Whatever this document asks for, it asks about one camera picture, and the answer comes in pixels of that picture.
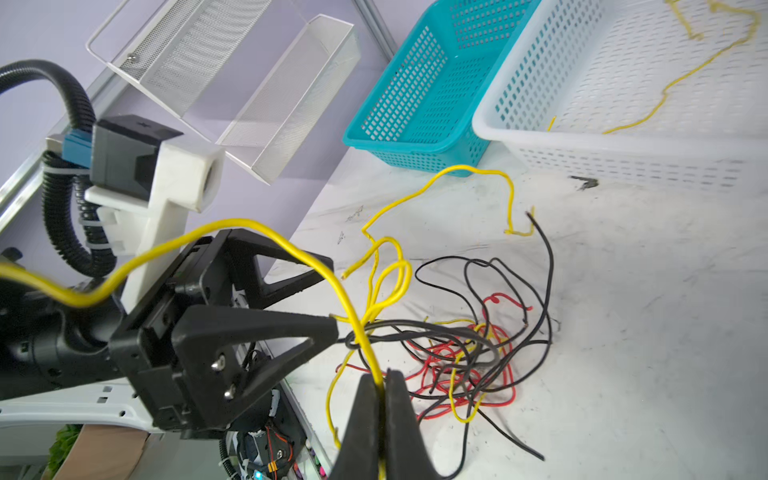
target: blue connector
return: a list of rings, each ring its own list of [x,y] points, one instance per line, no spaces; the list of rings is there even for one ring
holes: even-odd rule
[[[73,130],[64,137],[61,157],[68,162],[91,168],[92,136],[82,130]]]

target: metal mesh tray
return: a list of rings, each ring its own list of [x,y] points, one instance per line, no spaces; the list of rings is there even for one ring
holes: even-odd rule
[[[87,47],[270,184],[359,60],[353,29],[293,0],[124,0]]]

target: teal plastic basket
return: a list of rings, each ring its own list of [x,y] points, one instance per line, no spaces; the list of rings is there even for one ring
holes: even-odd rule
[[[344,134],[393,167],[475,166],[472,115],[540,0],[438,0],[419,19]],[[467,171],[454,172],[466,177]]]

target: mesh holder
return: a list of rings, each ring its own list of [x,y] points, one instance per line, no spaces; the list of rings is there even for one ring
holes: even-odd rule
[[[123,0],[86,48],[273,183],[357,66],[355,26],[296,0],[147,1]]]
[[[344,143],[393,167],[437,172],[477,165],[489,142],[472,130],[472,115],[538,3],[438,0],[358,111]]]

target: yellow wire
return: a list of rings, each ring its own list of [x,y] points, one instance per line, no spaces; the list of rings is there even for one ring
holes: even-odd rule
[[[467,322],[467,323],[471,323],[473,325],[475,324],[474,320],[470,320],[470,319],[455,319],[455,320],[449,320],[447,322],[432,322],[432,325],[451,325],[453,323],[459,323],[459,322]]]
[[[275,230],[272,230],[271,228],[253,220],[248,220],[245,218],[219,220],[217,222],[209,223],[208,225],[204,225],[200,228],[192,230],[191,232],[182,235],[175,240],[170,240],[166,243],[163,243],[147,251],[146,253],[142,253],[138,257],[129,260],[125,265],[115,270],[115,272],[109,278],[107,278],[104,283],[102,283],[96,290],[90,293],[79,293],[68,290],[44,278],[43,276],[30,273],[18,266],[11,265],[9,263],[0,263],[0,278],[13,280],[15,282],[23,283],[27,286],[40,290],[46,295],[50,296],[52,299],[57,300],[58,302],[61,302],[65,305],[74,308],[86,308],[106,300],[111,295],[111,293],[123,282],[123,280],[125,280],[127,275],[133,270],[136,270],[141,265],[161,257],[166,253],[178,250],[184,245],[194,242],[208,233],[227,228],[250,228],[251,230],[255,230],[261,233],[262,235],[277,243],[281,248],[290,253],[297,260],[311,266],[323,278],[328,280],[328,283],[331,284],[331,287],[339,297],[339,301],[344,307],[347,317],[349,318],[349,323],[352,325],[353,331],[355,332],[355,338],[369,362],[373,380],[379,387],[379,391],[382,392],[384,387],[384,377],[382,375],[381,368],[379,367],[379,362],[376,359],[376,355],[373,352],[370,341],[368,341],[365,330],[357,318],[355,308],[352,305],[352,302],[349,300],[349,296],[344,290],[341,282],[339,282],[339,279],[336,278],[336,275],[334,275],[333,271],[331,271],[331,269],[325,266],[317,258],[296,248],[293,244],[291,244],[291,242],[286,240]]]
[[[355,263],[352,264],[352,266],[350,266],[348,269],[344,270],[344,273],[342,273],[342,275],[341,275],[341,280],[346,280],[346,278],[348,276],[350,276],[353,273],[355,273],[357,271],[357,269],[359,269],[361,266],[363,266],[371,258],[371,256],[374,253],[379,251],[379,248],[384,243],[391,243],[392,245],[394,245],[395,246],[395,250],[397,250],[397,260],[402,260],[403,259],[402,248],[400,247],[400,244],[397,242],[397,240],[395,240],[394,238],[391,238],[391,237],[383,237],[380,240],[378,240],[376,242],[373,242],[373,246],[366,252],[365,255],[362,256],[362,258],[360,260],[356,261]],[[398,280],[398,283],[402,282],[400,277],[398,277],[397,280]]]
[[[616,128],[612,128],[610,130],[607,130],[607,131],[603,132],[603,135],[612,134],[612,133],[614,133],[616,131],[619,131],[619,130],[626,130],[628,128],[636,127],[636,126],[638,126],[640,124],[643,124],[646,121],[650,120],[650,118],[653,117],[656,114],[656,112],[659,111],[659,109],[664,105],[664,103],[666,103],[667,97],[669,96],[668,90],[670,88],[672,88],[676,84],[679,84],[680,82],[682,82],[686,78],[689,78],[690,76],[696,74],[702,68],[708,66],[710,63],[715,61],[715,59],[717,59],[717,57],[720,57],[723,53],[729,51],[731,48],[736,47],[738,45],[743,45],[743,44],[747,43],[757,33],[757,29],[760,26],[760,13],[755,12],[754,10],[747,10],[745,8],[734,8],[734,7],[731,7],[729,5],[724,4],[722,2],[715,2],[713,0],[707,0],[707,3],[709,4],[710,10],[712,12],[717,12],[718,9],[721,9],[721,10],[724,10],[724,11],[730,12],[730,13],[736,13],[736,14],[743,14],[743,15],[751,16],[752,19],[753,19],[753,22],[752,22],[752,25],[750,25],[750,30],[749,30],[749,33],[747,34],[747,36],[736,40],[734,43],[728,45],[727,47],[721,48],[716,54],[714,54],[711,57],[709,57],[709,59],[707,59],[707,61],[705,61],[703,64],[699,65],[698,67],[694,68],[693,70],[689,71],[688,73],[686,73],[682,77],[672,81],[671,83],[669,83],[669,85],[664,87],[664,90],[661,91],[661,101],[656,105],[656,107],[654,107],[654,109],[652,111],[650,111],[650,113],[645,118],[643,118],[642,120],[636,121],[636,122],[634,122],[632,124],[622,125],[620,127],[616,127]]]
[[[688,32],[688,38],[690,40],[704,40],[704,34],[694,33],[694,28],[690,26],[688,20],[686,20],[682,12],[680,12],[680,9],[677,7],[677,3],[679,1],[680,0],[664,0],[665,3],[669,4],[672,12],[674,13],[674,16],[677,17],[677,20],[682,24],[682,26],[685,27],[685,31]]]
[[[379,244],[377,246],[374,246],[372,250],[380,247],[381,244],[385,243],[385,241],[388,241],[388,240],[385,240],[385,239],[380,240]],[[373,296],[372,296],[373,300],[376,301],[376,299],[379,297],[379,291],[381,290],[381,286],[384,279],[390,273],[392,273],[395,269],[398,270],[398,285],[392,291],[392,294],[389,296],[389,298],[379,303],[374,303],[373,305],[371,305],[369,309],[367,309],[365,316],[363,316],[362,318],[362,324],[364,326],[367,325],[368,323],[375,321],[376,317],[387,306],[391,306],[399,302],[400,299],[408,291],[408,288],[410,287],[410,284],[411,284],[412,267],[410,262],[408,262],[407,260],[400,260],[399,262],[393,263],[392,265],[386,267],[384,271],[382,271],[382,274],[379,277],[379,281],[376,282],[376,287],[373,290]],[[352,358],[353,353],[354,353],[354,350],[350,351],[347,354],[347,356],[344,358],[341,368],[339,368],[339,371],[336,372],[336,376],[334,376],[333,380],[331,380],[331,384],[328,388],[328,393],[326,394],[326,419],[328,420],[328,426],[330,427],[331,434],[333,435],[333,443],[336,445],[338,449],[341,449],[341,440],[339,439],[339,433],[337,431],[337,428],[333,424],[333,418],[331,416],[331,397],[333,396],[333,390],[336,388],[336,384],[341,378],[341,375],[344,373],[344,370],[346,369],[346,365],[349,362],[349,359]]]
[[[486,325],[487,323],[481,323],[479,325],[476,325],[473,330],[478,332],[483,326],[486,326]],[[468,348],[467,351],[471,352],[474,349],[475,347],[473,346],[471,348]],[[462,358],[464,358],[463,351],[459,352],[458,355],[456,355],[456,360],[454,361],[454,363],[460,362]],[[451,412],[453,412],[453,416],[456,417],[456,419],[459,420],[461,423],[470,423],[472,420],[475,419],[475,415],[477,415],[478,410],[480,409],[480,404],[482,403],[483,399],[487,394],[483,393],[482,395],[480,395],[480,399],[475,403],[475,407],[472,409],[472,413],[470,414],[470,416],[467,417],[466,419],[463,419],[458,414],[458,412],[456,412],[456,404],[453,401],[453,386],[454,386],[455,378],[456,378],[456,369],[451,369],[451,383],[449,384],[449,388],[448,388],[448,398],[451,402]]]
[[[412,198],[418,197],[419,195],[426,192],[432,186],[432,184],[434,184],[437,181],[437,179],[439,179],[445,174],[449,174],[457,170],[467,170],[472,172],[473,174],[478,174],[478,175],[498,175],[500,177],[503,177],[505,180],[507,180],[507,184],[509,185],[509,190],[510,190],[509,203],[507,206],[507,224],[509,225],[509,229],[505,230],[504,233],[511,234],[511,235],[519,235],[520,237],[530,237],[531,235],[533,235],[533,224],[531,225],[531,231],[529,232],[517,232],[512,227],[512,202],[515,200],[515,184],[512,183],[511,178],[509,178],[509,176],[506,173],[500,170],[478,170],[477,168],[470,167],[469,165],[453,165],[451,167],[448,167],[443,171],[441,171],[440,173],[436,174],[434,177],[432,177],[432,179],[429,182],[427,182],[427,184],[424,187],[422,187],[419,191],[415,192],[414,194],[410,194],[407,197],[403,197],[400,200],[397,200],[396,202],[393,202],[387,205],[386,207],[382,208],[376,215],[374,215],[371,218],[371,220],[368,220],[368,223],[366,223],[365,226],[363,226],[362,234],[365,235],[369,240],[371,240],[372,243],[375,242],[373,237],[371,237],[370,233],[368,233],[368,229],[383,214],[387,213],[388,211],[397,207],[400,204],[404,204],[405,202],[407,202],[408,200],[411,200]]]

